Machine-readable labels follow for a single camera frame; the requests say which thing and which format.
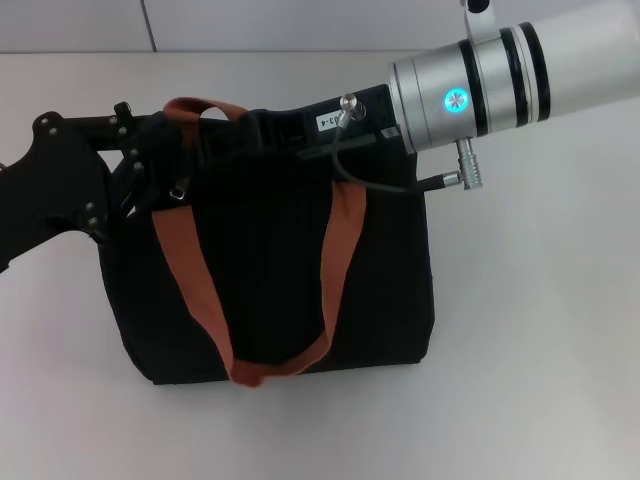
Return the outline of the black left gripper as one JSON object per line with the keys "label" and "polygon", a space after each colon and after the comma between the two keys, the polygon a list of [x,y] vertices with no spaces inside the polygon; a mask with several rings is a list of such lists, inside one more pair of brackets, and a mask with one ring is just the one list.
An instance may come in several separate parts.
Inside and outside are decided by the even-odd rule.
{"label": "black left gripper", "polygon": [[[150,189],[144,151],[159,144],[164,128],[163,112],[135,115],[126,101],[107,116],[38,117],[28,152],[1,169],[1,269],[69,231],[100,243],[106,219],[142,211]],[[115,150],[123,159],[110,177],[97,151]]]}

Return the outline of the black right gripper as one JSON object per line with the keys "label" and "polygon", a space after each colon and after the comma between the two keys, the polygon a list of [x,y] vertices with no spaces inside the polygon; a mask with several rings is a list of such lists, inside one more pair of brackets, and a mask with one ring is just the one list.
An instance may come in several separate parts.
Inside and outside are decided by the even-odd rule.
{"label": "black right gripper", "polygon": [[[355,93],[365,108],[362,120],[351,120],[340,134],[345,149],[388,148],[394,156],[415,160],[399,134],[390,88],[377,85]],[[247,156],[251,159],[309,159],[331,153],[337,134],[340,99],[331,98],[286,111],[252,110],[247,114]]]}

